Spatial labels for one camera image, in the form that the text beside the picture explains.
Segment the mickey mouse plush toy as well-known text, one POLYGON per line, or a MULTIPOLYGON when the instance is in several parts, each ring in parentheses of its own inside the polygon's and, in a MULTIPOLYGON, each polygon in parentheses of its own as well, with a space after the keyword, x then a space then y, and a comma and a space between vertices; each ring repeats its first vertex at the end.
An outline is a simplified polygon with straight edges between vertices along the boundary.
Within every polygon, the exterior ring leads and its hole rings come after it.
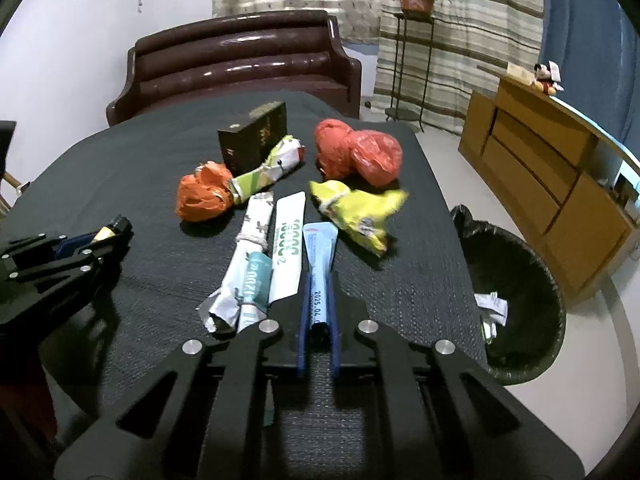
POLYGON ((561 86, 559 65, 553 61, 537 63, 534 66, 532 86, 547 96, 555 96, 558 92, 562 92, 564 88, 561 86))

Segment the white crumpled paper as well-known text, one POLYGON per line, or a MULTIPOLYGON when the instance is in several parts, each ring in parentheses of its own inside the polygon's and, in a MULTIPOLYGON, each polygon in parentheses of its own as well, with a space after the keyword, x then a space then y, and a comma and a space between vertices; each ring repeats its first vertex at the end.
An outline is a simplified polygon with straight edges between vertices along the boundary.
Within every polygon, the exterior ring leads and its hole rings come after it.
POLYGON ((475 294, 476 305, 480 309, 480 329, 486 344, 491 344, 498 336, 498 328, 506 326, 509 305, 498 292, 475 294))

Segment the orange plastic bag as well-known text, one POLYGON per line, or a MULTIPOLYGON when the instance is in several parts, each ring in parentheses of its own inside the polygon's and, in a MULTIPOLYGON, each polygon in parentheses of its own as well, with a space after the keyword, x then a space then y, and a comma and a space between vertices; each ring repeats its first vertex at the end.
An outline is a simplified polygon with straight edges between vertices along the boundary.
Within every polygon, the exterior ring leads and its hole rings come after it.
POLYGON ((225 164, 206 162, 179 182, 176 215, 186 222, 216 218, 230 209, 233 196, 228 188, 232 174, 225 164))

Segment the yellow snack bag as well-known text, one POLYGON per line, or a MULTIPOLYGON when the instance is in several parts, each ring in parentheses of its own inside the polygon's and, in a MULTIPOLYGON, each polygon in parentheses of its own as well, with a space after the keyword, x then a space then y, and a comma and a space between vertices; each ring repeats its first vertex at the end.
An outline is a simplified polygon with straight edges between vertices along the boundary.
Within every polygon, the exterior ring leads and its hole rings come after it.
POLYGON ((320 214, 329 218, 337 229, 373 255, 382 257, 386 254, 385 221, 401 210, 408 200, 408 192, 389 190, 373 194, 352 190, 337 180, 310 181, 309 189, 320 214))

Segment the light blue tube wrapper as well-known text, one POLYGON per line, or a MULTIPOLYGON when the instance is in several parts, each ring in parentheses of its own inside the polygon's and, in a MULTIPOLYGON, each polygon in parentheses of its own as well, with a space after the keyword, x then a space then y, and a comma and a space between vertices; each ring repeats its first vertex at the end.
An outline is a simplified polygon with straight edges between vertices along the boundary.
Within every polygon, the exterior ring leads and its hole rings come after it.
POLYGON ((328 278, 334 259, 338 229, 332 222, 307 223, 303 238, 311 273, 310 326, 328 322, 328 278))

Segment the white green paper sleeve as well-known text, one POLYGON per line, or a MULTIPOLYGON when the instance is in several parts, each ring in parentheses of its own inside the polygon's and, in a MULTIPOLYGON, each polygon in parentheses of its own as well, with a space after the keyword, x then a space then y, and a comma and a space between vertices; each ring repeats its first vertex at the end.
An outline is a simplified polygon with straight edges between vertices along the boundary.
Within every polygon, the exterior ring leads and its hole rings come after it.
POLYGON ((297 294, 303 266, 304 192, 280 198, 272 244, 269 303, 297 294))

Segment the blue curtain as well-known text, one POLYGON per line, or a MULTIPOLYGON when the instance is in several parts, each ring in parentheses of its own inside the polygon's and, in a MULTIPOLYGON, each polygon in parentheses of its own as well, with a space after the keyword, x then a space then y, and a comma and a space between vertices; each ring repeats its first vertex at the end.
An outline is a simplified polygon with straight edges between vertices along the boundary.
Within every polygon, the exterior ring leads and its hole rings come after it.
POLYGON ((617 0, 544 0, 539 58, 561 69, 561 99, 639 154, 639 34, 617 0))

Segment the dark brown leather sofa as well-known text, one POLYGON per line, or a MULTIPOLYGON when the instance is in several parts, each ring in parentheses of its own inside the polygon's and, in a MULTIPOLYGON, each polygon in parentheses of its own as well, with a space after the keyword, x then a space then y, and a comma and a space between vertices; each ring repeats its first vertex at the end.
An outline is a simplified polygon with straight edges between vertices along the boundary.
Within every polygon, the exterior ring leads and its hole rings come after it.
POLYGON ((362 67, 326 11, 268 11, 211 18, 156 32, 127 53, 124 88, 109 125, 182 101, 252 91, 299 91, 340 114, 360 114, 362 67))

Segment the white paper wrapper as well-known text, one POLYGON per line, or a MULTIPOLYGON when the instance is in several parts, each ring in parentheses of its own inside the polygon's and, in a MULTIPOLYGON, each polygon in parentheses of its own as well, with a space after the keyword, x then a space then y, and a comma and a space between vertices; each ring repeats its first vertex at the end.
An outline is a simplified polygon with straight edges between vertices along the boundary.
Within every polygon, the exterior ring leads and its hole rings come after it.
POLYGON ((240 315, 242 285, 253 252, 264 252, 273 211, 273 192, 253 195, 249 200, 235 248, 220 286, 198 306, 198 315, 209 334, 234 330, 240 315))

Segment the green white tied wrapper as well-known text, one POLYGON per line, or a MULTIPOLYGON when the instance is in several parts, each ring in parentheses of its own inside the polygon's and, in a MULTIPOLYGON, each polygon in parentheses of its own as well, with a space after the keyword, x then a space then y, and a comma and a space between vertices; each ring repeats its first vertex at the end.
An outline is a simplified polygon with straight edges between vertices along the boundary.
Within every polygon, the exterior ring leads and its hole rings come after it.
POLYGON ((246 202, 262 188, 289 174, 304 161, 304 155, 302 142, 290 134, 284 136, 260 166, 228 181, 233 203, 239 205, 246 202))

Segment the striped beige curtain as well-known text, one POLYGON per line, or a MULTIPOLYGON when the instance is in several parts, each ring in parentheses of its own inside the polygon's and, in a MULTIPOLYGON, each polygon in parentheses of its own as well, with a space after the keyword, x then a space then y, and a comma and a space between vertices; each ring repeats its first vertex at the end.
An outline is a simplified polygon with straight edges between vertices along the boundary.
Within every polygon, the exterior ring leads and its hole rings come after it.
POLYGON ((436 0, 433 25, 398 25, 399 0, 212 0, 216 18, 273 10, 325 10, 343 40, 378 48, 372 104, 390 105, 396 58, 405 61, 399 99, 436 128, 459 134, 473 92, 497 89, 485 67, 533 66, 544 0, 436 0))

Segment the dark brown gold box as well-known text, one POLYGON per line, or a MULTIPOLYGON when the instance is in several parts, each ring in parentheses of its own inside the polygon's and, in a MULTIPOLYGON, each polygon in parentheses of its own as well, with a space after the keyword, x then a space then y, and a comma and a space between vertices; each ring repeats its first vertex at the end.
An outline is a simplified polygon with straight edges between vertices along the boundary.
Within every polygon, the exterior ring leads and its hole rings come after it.
POLYGON ((236 115, 230 125, 218 129, 224 164, 233 177, 246 174, 260 166, 287 134, 285 102, 264 103, 236 115))

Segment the small cardboard box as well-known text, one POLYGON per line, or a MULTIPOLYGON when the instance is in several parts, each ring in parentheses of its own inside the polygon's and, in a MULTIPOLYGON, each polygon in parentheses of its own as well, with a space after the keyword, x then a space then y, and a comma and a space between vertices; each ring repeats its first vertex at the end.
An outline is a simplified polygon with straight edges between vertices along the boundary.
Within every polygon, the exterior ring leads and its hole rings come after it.
POLYGON ((531 70, 511 62, 506 66, 506 74, 526 86, 533 84, 536 78, 535 74, 531 70))

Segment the wooden sideboard cabinet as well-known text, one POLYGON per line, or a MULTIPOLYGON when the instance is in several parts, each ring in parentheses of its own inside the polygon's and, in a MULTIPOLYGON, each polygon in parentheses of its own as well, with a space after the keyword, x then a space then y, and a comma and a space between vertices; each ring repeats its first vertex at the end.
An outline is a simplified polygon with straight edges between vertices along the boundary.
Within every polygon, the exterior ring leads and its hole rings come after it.
POLYGON ((498 73, 473 92, 459 144, 565 297, 594 295, 639 246, 638 195, 620 172, 638 159, 539 84, 498 73))

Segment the red plastic bag bundle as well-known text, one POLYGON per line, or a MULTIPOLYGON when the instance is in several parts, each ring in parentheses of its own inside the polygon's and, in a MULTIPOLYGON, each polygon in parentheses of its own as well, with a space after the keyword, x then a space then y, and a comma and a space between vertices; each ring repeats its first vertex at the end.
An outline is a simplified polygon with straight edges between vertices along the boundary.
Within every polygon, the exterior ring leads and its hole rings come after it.
POLYGON ((314 128, 317 165, 324 180, 359 174, 375 188, 396 180, 402 164, 399 141, 376 130, 355 130, 346 122, 325 119, 314 128))

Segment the black trash bin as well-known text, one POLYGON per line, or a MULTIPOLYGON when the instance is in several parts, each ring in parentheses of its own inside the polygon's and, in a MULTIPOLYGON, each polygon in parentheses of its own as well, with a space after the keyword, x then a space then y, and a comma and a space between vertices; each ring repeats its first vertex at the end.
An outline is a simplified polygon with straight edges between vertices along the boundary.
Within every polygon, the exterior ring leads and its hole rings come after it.
POLYGON ((524 240, 467 206, 450 211, 475 294, 498 292, 509 305, 506 326, 486 344, 490 374, 505 386, 530 382, 558 357, 565 336, 563 296, 548 266, 524 240))

